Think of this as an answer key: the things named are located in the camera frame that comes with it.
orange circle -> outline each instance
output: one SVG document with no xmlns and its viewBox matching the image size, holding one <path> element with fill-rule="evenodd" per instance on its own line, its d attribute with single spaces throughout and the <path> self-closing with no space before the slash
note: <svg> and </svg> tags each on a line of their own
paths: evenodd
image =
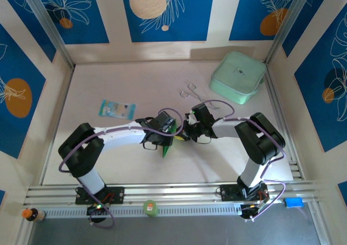
<svg viewBox="0 0 347 245">
<path fill-rule="evenodd" d="M 331 103 L 334 100 L 334 91 L 331 88 L 327 88 L 323 91 L 323 100 L 326 103 Z"/>
<path fill-rule="evenodd" d="M 65 29 L 70 29 L 72 28 L 73 24 L 71 22 L 70 19 L 67 19 L 65 17 L 63 17 L 62 19 L 59 20 L 59 23 L 62 27 L 64 27 Z"/>
<path fill-rule="evenodd" d="M 11 79 L 6 83 L 6 86 L 9 87 L 9 89 L 6 89 L 6 87 L 5 91 L 10 93 L 8 97 L 5 98 L 8 111 L 17 118 L 25 118 L 29 114 L 31 104 L 33 103 L 30 86 L 26 81 L 19 78 Z M 21 92 L 23 90 L 25 90 L 21 94 L 23 98 L 11 94 L 11 91 Z"/>
<path fill-rule="evenodd" d="M 272 36 L 277 34 L 284 17 L 286 16 L 288 9 L 281 8 L 268 14 L 260 24 L 260 32 L 266 36 Z"/>
<path fill-rule="evenodd" d="M 31 215 L 33 215 L 33 211 L 31 211 L 30 209 L 25 209 L 22 212 L 22 217 L 23 218 L 29 218 Z"/>
</svg>

container lid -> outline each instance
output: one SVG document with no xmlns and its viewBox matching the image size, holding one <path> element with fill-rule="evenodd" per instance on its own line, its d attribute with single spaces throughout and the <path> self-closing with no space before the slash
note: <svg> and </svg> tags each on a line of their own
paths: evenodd
<svg viewBox="0 0 347 245">
<path fill-rule="evenodd" d="M 212 78 L 226 86 L 249 94 L 256 90 L 266 65 L 238 51 L 229 53 L 214 71 Z"/>
<path fill-rule="evenodd" d="M 33 211 L 31 211 L 30 209 L 25 209 L 23 212 L 22 212 L 22 217 L 24 218 L 29 218 L 31 215 L 33 215 Z"/>
</svg>

beige circle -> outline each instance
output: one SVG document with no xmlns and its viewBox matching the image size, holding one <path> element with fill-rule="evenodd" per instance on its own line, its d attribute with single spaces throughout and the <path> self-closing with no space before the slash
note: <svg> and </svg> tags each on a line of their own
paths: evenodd
<svg viewBox="0 0 347 245">
<path fill-rule="evenodd" d="M 163 25 L 163 26 L 162 26 L 162 30 L 163 30 L 163 31 L 168 31 L 168 30 L 169 30 L 169 27 L 168 27 L 167 25 Z"/>
<path fill-rule="evenodd" d="M 166 0 L 129 0 L 133 13 L 141 19 L 160 16 L 166 9 Z"/>
</svg>

green box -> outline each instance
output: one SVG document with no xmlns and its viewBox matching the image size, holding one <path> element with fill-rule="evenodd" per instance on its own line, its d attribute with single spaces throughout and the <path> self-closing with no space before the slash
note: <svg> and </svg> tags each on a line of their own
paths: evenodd
<svg viewBox="0 0 347 245">
<path fill-rule="evenodd" d="M 238 104 L 244 104 L 258 91 L 266 65 L 238 51 L 229 53 L 211 76 L 212 91 Z"/>
</svg>

white wall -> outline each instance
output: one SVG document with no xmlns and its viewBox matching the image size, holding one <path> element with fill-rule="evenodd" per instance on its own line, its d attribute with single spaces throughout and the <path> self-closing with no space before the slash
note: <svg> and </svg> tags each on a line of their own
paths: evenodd
<svg viewBox="0 0 347 245">
<path fill-rule="evenodd" d="M 346 3 L 325 0 L 290 56 L 280 49 L 270 65 L 306 177 L 321 184 L 321 205 L 333 244 L 347 240 L 347 208 L 337 188 L 347 178 L 347 142 L 324 153 L 294 73 Z"/>
<path fill-rule="evenodd" d="M 220 60 L 238 50 L 264 59 L 269 41 L 229 42 L 239 0 L 213 0 L 206 42 L 132 43 L 123 0 L 97 0 L 109 44 L 67 45 L 75 63 L 148 60 Z"/>
<path fill-rule="evenodd" d="M 54 63 L 48 60 L 7 0 L 0 0 L 0 9 L 1 25 L 46 78 L 20 157 L 15 159 L 0 152 L 0 190 L 6 191 L 0 210 L 0 243 L 14 244 L 28 186 L 37 184 L 53 138 L 53 125 L 63 102 L 70 69 L 59 54 Z"/>
</svg>

